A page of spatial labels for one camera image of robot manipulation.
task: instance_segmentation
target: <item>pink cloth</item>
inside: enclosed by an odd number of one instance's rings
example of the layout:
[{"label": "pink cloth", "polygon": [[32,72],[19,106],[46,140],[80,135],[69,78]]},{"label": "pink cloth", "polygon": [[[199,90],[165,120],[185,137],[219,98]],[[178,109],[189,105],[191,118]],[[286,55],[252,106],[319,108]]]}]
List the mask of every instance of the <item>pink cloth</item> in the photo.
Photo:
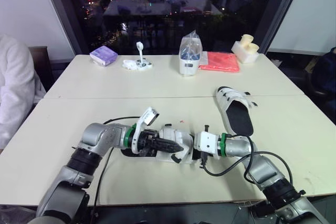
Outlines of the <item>pink cloth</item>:
[{"label": "pink cloth", "polygon": [[208,65],[200,65],[200,69],[239,72],[239,65],[234,54],[228,52],[208,52]]}]

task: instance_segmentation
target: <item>purple tissue box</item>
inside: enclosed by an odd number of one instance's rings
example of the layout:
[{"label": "purple tissue box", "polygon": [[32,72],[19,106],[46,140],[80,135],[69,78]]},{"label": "purple tissue box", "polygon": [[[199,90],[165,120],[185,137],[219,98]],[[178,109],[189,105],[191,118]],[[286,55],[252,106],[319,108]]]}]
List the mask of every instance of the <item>purple tissue box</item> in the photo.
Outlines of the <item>purple tissue box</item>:
[{"label": "purple tissue box", "polygon": [[97,63],[107,66],[117,59],[118,54],[108,48],[107,46],[101,46],[90,53],[90,57]]}]

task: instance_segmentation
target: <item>white shoe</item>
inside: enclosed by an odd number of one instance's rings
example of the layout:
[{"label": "white shoe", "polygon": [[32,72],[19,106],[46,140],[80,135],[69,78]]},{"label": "white shoe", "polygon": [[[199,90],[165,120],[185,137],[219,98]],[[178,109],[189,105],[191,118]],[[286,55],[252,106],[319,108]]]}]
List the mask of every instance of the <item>white shoe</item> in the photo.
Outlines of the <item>white shoe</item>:
[{"label": "white shoe", "polygon": [[229,87],[220,87],[216,98],[227,133],[231,135],[251,136],[253,126],[249,108],[257,105],[246,99],[249,93],[241,93]]}]

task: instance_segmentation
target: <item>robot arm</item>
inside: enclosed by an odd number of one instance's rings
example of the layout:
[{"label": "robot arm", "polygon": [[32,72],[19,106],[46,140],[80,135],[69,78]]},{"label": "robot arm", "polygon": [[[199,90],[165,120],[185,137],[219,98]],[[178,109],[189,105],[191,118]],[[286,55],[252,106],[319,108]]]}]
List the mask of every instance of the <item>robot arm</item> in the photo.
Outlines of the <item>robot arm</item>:
[{"label": "robot arm", "polygon": [[[200,132],[196,135],[194,147],[201,152],[212,154],[216,159],[220,156],[244,157],[251,153],[251,144],[245,137],[227,138],[226,134],[218,135],[209,132]],[[250,158],[242,161],[245,168]],[[328,221],[315,209],[311,202],[302,197],[302,192],[297,192],[288,182],[281,171],[273,162],[260,154],[254,155],[249,175],[255,185],[265,194],[267,200],[275,209],[276,215],[285,223],[291,223],[310,215],[300,223],[322,223]]]},{"label": "robot arm", "polygon": [[90,124],[83,132],[70,161],[61,168],[42,198],[36,213],[40,218],[31,223],[52,223],[52,219],[55,219],[55,223],[70,223],[81,211],[85,211],[89,195],[83,189],[90,186],[93,174],[109,148],[132,147],[132,150],[139,153],[145,147],[152,147],[151,143],[157,140],[161,145],[156,143],[155,147],[163,151],[180,151],[181,147],[174,142],[158,138],[156,131],[144,133],[144,127],[150,125],[158,115],[149,107],[133,127],[122,124]]}]

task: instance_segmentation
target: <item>green ring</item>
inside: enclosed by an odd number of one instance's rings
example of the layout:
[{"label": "green ring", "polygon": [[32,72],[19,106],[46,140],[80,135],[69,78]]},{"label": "green ring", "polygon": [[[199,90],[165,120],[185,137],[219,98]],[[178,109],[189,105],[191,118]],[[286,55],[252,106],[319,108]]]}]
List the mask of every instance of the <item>green ring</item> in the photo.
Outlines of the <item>green ring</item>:
[{"label": "green ring", "polygon": [[222,157],[225,157],[226,154],[225,154],[225,140],[226,140],[226,136],[225,136],[225,133],[222,133],[222,138],[221,138],[221,142],[220,142],[220,154],[222,155]]},{"label": "green ring", "polygon": [[134,123],[134,125],[132,127],[130,127],[128,129],[128,131],[126,132],[126,134],[125,134],[125,137],[124,137],[124,146],[127,147],[127,148],[129,148],[129,146],[128,146],[128,139],[130,138],[131,133],[133,131],[135,131],[136,126],[137,126],[136,123]]}]

